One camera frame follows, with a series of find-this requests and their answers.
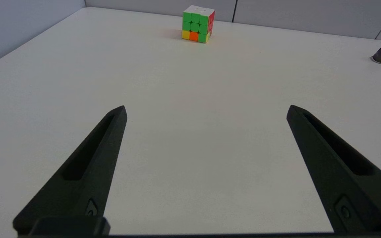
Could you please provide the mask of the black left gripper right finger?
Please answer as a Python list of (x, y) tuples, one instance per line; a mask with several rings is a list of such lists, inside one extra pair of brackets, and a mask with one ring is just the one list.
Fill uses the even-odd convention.
[(334, 232), (380, 234), (381, 169), (308, 110), (287, 121)]

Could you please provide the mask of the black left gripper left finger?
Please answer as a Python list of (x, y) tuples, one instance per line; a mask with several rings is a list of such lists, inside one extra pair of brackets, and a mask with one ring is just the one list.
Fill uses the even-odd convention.
[(103, 236), (104, 211), (127, 122), (109, 111), (13, 220), (18, 236)]

